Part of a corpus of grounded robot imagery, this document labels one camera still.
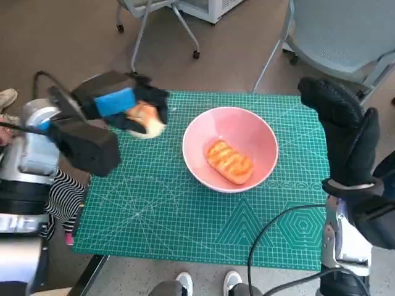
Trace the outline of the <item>black gloved robot right hand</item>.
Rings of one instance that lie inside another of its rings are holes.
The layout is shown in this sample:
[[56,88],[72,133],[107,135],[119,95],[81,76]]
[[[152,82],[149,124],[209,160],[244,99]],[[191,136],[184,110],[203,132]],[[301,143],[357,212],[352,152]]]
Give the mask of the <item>black gloved robot right hand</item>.
[[323,126],[330,178],[347,187],[371,183],[380,137],[377,110],[363,109],[354,92],[326,79],[304,77],[297,88]]

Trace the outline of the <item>bare black robot left hand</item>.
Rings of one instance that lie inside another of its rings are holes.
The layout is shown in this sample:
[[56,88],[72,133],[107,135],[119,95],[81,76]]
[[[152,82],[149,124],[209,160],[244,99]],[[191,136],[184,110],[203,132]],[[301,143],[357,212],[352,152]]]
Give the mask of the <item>bare black robot left hand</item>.
[[102,118],[114,128],[147,133],[146,125],[129,119],[126,114],[139,102],[153,106],[159,121],[167,124],[169,92],[152,86],[151,79],[144,75],[111,70],[84,81],[71,96],[87,119]]

